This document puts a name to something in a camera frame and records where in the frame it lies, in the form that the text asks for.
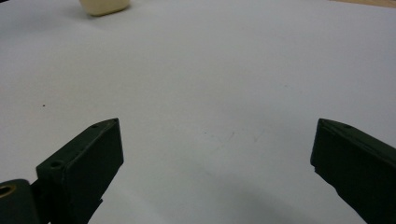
beige object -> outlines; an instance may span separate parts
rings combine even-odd
[[[396,7],[395,0],[333,0],[336,2],[357,3],[377,7]]]
[[[122,11],[130,4],[130,0],[79,0],[84,10],[92,16],[104,16]]]

screw hole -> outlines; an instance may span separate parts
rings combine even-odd
[[[63,165],[64,165],[64,162],[63,162],[63,161],[53,161],[53,162],[50,164],[50,168],[52,168],[52,169],[58,169],[58,168],[61,168]]]
[[[11,194],[17,187],[15,185],[5,185],[0,187],[0,198],[6,197]]]

white table surface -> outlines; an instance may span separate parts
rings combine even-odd
[[[364,223],[309,158],[319,118],[396,146],[395,21],[326,0],[139,0],[102,18],[2,3],[0,182],[33,182],[120,118],[125,163],[91,224]]]

white surface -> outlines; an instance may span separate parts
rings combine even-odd
[[[318,118],[396,146],[396,11],[321,0],[0,5],[0,182],[120,118],[91,223],[364,223],[309,164]]]

small cream-colored object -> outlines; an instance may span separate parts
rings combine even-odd
[[[105,16],[122,11],[130,4],[130,0],[79,0],[84,10],[92,16]]]

